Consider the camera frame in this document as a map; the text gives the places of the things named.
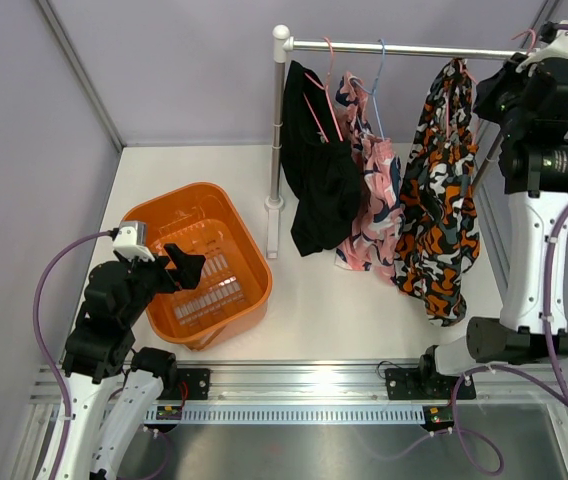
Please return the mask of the orange camouflage shorts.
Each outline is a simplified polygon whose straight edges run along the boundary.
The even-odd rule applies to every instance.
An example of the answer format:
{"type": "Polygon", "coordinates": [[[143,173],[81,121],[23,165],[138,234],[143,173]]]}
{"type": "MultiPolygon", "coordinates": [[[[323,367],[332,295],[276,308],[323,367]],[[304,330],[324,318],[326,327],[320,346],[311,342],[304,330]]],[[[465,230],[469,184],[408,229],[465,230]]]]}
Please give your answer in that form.
{"type": "Polygon", "coordinates": [[[423,303],[437,327],[465,317],[462,277],[481,250],[472,187],[478,146],[464,127],[446,136],[445,99],[451,82],[459,81],[454,59],[432,81],[399,195],[404,226],[395,249],[395,284],[423,303]]]}

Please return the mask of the pink hanger of camouflage shorts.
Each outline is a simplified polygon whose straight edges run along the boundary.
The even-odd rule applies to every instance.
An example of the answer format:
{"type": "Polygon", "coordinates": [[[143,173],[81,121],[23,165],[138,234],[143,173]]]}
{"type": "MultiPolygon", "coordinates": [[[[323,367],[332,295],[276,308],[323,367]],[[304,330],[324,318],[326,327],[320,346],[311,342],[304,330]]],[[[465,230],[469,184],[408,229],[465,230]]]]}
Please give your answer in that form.
{"type": "Polygon", "coordinates": [[[473,116],[471,110],[474,100],[474,88],[478,85],[478,81],[470,73],[466,59],[455,58],[454,64],[457,72],[460,74],[460,81],[458,84],[451,82],[450,92],[445,99],[446,136],[450,138],[453,132],[464,127],[470,130],[471,143],[475,145],[475,136],[479,127],[471,128],[470,123],[473,116]]]}

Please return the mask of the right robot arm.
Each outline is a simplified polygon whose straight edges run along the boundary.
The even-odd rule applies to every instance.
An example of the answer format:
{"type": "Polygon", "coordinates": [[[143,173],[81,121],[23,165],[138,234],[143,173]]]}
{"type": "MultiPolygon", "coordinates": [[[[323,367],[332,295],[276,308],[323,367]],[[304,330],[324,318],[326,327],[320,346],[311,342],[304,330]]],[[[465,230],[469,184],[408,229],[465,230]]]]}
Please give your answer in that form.
{"type": "Polygon", "coordinates": [[[500,127],[511,218],[507,292],[499,317],[473,317],[462,338],[421,356],[417,385],[430,397],[481,364],[557,366],[568,358],[568,59],[514,54],[478,84],[474,112],[500,127]]]}

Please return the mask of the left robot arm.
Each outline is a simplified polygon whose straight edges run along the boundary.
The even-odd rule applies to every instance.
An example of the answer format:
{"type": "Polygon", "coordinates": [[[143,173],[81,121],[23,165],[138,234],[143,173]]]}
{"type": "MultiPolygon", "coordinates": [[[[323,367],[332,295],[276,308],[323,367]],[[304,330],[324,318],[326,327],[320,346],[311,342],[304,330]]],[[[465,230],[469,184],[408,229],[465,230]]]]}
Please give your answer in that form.
{"type": "Polygon", "coordinates": [[[89,274],[75,327],[54,372],[62,403],[41,479],[114,479],[143,416],[179,385],[174,354],[130,354],[132,328],[160,294],[195,289],[206,258],[173,243],[149,260],[123,255],[89,274]]]}

